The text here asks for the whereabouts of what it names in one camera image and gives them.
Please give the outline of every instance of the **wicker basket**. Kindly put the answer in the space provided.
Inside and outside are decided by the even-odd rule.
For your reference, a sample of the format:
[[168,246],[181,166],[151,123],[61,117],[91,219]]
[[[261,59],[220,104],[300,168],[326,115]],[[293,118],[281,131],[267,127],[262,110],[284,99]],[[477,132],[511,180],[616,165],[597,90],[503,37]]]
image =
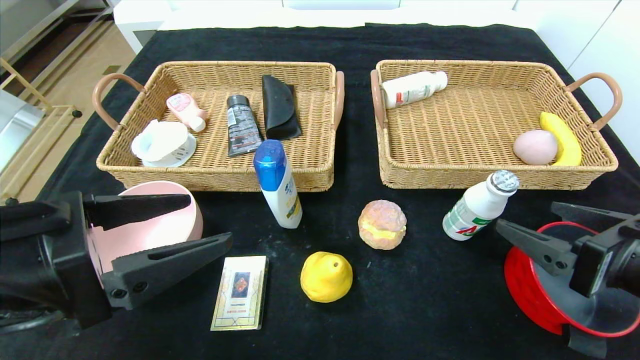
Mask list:
[[[386,109],[379,84],[420,71],[445,71],[447,87],[430,98]],[[613,108],[592,123],[572,91],[591,78],[614,94]],[[599,131],[618,111],[622,94],[608,75],[587,75],[565,86],[541,63],[510,61],[383,60],[371,71],[380,177],[391,188],[468,188],[506,169],[523,189],[584,189],[618,160]],[[576,167],[525,165],[513,142],[540,128],[540,113],[564,119],[582,146]]]
[[[127,188],[153,180],[168,180],[194,191],[257,192],[253,155],[229,158],[227,104],[229,95],[249,98],[262,134],[262,75],[270,74],[295,86],[302,135],[284,141],[298,191],[326,191],[333,184],[335,131],[342,116],[344,75],[329,63],[263,61],[174,61],[159,65],[141,86],[123,74],[105,76],[93,92],[93,105],[114,133],[97,158]],[[140,94],[118,124],[100,105],[100,94],[114,79],[123,79]],[[197,138],[194,155],[181,167],[144,167],[131,152],[131,142],[152,119],[177,121],[165,105],[177,92],[191,94],[209,118]]]

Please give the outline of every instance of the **white bottle cap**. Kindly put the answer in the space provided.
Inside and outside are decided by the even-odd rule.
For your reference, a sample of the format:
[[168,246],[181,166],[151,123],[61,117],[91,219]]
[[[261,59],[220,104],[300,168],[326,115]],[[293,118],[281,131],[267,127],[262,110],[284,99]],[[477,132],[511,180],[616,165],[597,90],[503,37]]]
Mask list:
[[447,77],[447,73],[444,71],[436,71],[435,72],[435,91],[440,91],[447,87],[449,82],[449,78]]
[[513,195],[520,186],[520,179],[508,170],[494,172],[489,176],[488,181],[498,192],[509,196]]
[[204,130],[204,119],[199,116],[192,117],[189,121],[189,127],[197,133],[201,132]]

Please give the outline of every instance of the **banana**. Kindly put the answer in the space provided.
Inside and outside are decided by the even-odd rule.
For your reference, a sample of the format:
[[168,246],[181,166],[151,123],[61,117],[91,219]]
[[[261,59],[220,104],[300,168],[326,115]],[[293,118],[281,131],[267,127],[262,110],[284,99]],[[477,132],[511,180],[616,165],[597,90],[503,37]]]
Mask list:
[[582,161],[582,148],[575,137],[573,131],[567,126],[563,119],[556,114],[540,114],[540,127],[542,130],[550,131],[558,142],[558,152],[556,162],[553,165],[578,166]]

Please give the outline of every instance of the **bottle label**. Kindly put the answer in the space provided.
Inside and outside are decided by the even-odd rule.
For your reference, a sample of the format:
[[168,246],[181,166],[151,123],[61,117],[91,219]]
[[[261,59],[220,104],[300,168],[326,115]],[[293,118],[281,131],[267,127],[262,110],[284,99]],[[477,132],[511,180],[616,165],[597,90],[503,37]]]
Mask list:
[[430,91],[431,85],[424,85],[419,88],[397,92],[396,105],[408,104],[410,102],[422,100],[429,95]]
[[176,111],[182,111],[189,106],[191,99],[186,94],[175,94],[169,98],[168,102]]
[[253,113],[247,105],[234,105],[227,109],[227,127],[229,156],[254,151],[262,144]]
[[445,215],[442,224],[447,234],[470,238],[490,222],[491,219],[481,218],[471,211],[465,199],[461,198]]
[[293,183],[293,176],[291,177],[291,179],[289,180],[289,182],[284,186],[284,192],[286,194],[286,196],[288,196],[289,198],[287,199],[287,208],[289,208],[289,210],[287,211],[287,218],[291,218],[296,216],[299,212],[300,212],[300,198],[298,197],[298,189],[296,189],[296,185]]

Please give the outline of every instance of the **red spool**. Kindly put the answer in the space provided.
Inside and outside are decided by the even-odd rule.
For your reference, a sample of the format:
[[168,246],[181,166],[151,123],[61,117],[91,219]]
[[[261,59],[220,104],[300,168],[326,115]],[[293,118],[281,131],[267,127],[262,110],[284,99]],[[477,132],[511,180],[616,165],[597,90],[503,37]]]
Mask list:
[[[542,233],[544,230],[558,225],[577,226],[597,234],[596,231],[574,222],[554,222],[540,227],[538,232]],[[554,334],[562,335],[563,325],[570,324],[588,334],[603,338],[615,338],[632,332],[640,323],[640,313],[630,326],[615,332],[596,331],[586,327],[583,323],[576,322],[559,309],[549,297],[536,275],[534,261],[517,247],[511,248],[507,254],[504,263],[504,278],[513,300],[525,315],[540,327]]]

